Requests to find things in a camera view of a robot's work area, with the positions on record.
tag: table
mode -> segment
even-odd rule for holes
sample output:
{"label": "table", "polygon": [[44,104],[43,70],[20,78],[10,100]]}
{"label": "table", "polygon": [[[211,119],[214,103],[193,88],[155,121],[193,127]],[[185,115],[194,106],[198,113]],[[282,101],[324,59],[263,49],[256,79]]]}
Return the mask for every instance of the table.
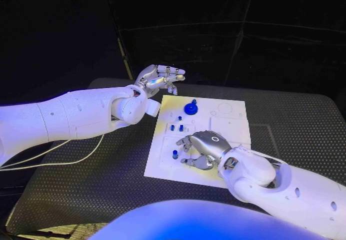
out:
{"label": "table", "polygon": [[[98,78],[89,88],[129,84],[129,80]],[[346,185],[346,122],[330,98],[184,83],[175,86],[180,96],[245,101],[250,148]],[[162,94],[164,90],[152,99],[161,102]],[[131,209],[172,199],[214,201],[263,212],[237,201],[226,189],[144,177],[155,121],[145,115],[138,124],[108,133],[80,163],[37,168],[7,223],[10,233],[106,223]],[[99,137],[70,141],[43,162],[76,161],[98,141]]]}

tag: white board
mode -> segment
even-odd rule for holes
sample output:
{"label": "white board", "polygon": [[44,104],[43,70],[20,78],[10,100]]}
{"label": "white board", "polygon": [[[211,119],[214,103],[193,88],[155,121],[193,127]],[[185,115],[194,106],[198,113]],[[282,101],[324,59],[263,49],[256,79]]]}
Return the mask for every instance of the white board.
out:
{"label": "white board", "polygon": [[[187,115],[184,106],[196,99],[197,113]],[[200,155],[191,147],[183,151],[175,142],[194,132],[211,130],[229,145],[250,149],[250,132],[243,101],[164,95],[152,134],[144,176],[226,189],[217,176],[217,168],[200,170],[180,163],[180,159],[196,159]]]}

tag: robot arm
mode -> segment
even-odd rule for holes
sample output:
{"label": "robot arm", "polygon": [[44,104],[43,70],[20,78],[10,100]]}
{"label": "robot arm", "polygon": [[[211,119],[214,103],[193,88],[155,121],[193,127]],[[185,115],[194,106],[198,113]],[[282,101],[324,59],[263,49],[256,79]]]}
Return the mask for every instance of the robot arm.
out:
{"label": "robot arm", "polygon": [[[201,156],[181,163],[201,170],[217,167],[233,197],[259,206],[273,217],[328,239],[346,239],[346,187],[242,146],[230,148],[223,137],[201,131],[175,143],[193,146]],[[275,159],[271,163],[263,157]]]}
{"label": "robot arm", "polygon": [[77,90],[30,104],[0,107],[0,166],[24,149],[56,140],[87,139],[157,116],[160,88],[177,94],[184,70],[149,65],[134,85]]}

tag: silver robot hand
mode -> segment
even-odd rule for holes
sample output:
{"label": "silver robot hand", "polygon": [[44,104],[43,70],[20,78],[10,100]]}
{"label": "silver robot hand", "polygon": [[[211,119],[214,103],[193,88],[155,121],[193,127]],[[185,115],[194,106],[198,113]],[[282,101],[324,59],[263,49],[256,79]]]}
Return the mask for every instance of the silver robot hand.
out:
{"label": "silver robot hand", "polygon": [[214,164],[220,163],[222,157],[232,149],[226,139],[213,131],[197,131],[193,135],[181,138],[175,145],[183,145],[183,151],[187,152],[191,146],[200,153],[197,159],[181,159],[180,162],[201,170],[210,170]]}
{"label": "silver robot hand", "polygon": [[149,65],[138,74],[134,85],[144,91],[147,97],[152,97],[160,89],[167,89],[168,93],[178,94],[172,82],[183,81],[185,71],[171,66]]}

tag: screw hole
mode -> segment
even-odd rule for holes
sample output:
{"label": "screw hole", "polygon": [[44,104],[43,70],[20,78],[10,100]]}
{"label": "screw hole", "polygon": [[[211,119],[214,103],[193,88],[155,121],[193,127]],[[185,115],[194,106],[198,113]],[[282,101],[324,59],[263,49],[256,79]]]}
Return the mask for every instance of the screw hole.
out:
{"label": "screw hole", "polygon": [[335,211],[335,210],[337,210],[337,204],[335,204],[334,201],[330,203],[330,206],[331,206],[331,208],[333,208],[333,211]]}
{"label": "screw hole", "polygon": [[298,188],[295,188],[295,195],[296,195],[296,198],[301,196],[301,191],[299,191],[299,189]]}

